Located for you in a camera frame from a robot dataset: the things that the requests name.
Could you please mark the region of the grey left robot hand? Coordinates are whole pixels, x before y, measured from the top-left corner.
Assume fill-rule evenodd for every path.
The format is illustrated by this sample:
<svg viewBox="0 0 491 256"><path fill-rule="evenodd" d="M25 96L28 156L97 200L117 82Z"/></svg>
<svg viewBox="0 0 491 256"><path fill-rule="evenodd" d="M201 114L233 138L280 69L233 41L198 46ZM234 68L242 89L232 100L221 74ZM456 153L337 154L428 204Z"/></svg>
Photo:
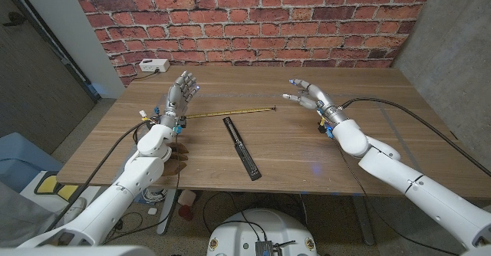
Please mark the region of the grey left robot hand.
<svg viewBox="0 0 491 256"><path fill-rule="evenodd" d="M188 104L198 91L196 78L192 73L184 71L168 91L160 125L174 127L186 115Z"/></svg>

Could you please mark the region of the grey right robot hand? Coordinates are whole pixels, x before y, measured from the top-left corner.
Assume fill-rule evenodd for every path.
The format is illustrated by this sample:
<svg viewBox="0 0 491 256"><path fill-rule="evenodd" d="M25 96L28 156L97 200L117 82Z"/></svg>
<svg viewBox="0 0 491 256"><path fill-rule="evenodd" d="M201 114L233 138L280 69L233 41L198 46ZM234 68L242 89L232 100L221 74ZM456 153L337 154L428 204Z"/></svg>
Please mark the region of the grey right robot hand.
<svg viewBox="0 0 491 256"><path fill-rule="evenodd" d="M301 79L290 79L289 82L298 88L298 95L283 94L286 100L294 101L300 106L316 110L320 116L333 124L339 124L348 119L334 101L319 87Z"/></svg>

